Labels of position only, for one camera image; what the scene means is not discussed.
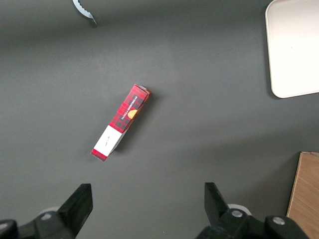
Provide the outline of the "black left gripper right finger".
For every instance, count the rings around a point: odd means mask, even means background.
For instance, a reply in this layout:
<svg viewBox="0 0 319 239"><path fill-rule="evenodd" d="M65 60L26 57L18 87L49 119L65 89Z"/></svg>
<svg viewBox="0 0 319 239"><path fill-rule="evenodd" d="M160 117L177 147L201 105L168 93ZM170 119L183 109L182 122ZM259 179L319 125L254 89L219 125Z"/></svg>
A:
<svg viewBox="0 0 319 239"><path fill-rule="evenodd" d="M204 185L204 208L211 225L217 224L219 219L229 210L217 186L213 182Z"/></svg>

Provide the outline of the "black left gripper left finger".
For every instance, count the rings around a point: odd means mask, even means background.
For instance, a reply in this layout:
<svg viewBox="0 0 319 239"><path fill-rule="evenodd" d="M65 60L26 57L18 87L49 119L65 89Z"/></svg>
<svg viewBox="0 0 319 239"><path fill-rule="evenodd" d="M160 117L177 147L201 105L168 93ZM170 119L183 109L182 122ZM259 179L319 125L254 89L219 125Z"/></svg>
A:
<svg viewBox="0 0 319 239"><path fill-rule="evenodd" d="M58 209L64 225L76 237L93 210L91 184L81 184Z"/></svg>

